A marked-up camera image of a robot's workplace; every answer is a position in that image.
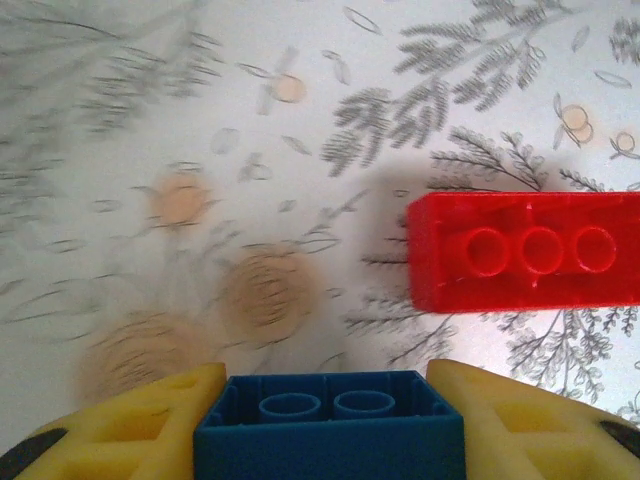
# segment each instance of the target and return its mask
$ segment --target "patterned tablecloth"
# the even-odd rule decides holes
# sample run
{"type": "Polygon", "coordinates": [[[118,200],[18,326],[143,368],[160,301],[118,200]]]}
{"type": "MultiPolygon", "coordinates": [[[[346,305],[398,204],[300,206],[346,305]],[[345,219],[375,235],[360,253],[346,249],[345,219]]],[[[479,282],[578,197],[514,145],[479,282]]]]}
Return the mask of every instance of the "patterned tablecloth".
{"type": "Polygon", "coordinates": [[[640,189],[633,3],[0,0],[0,451],[215,359],[449,357],[640,422],[637,307],[423,314],[404,218],[640,189]]]}

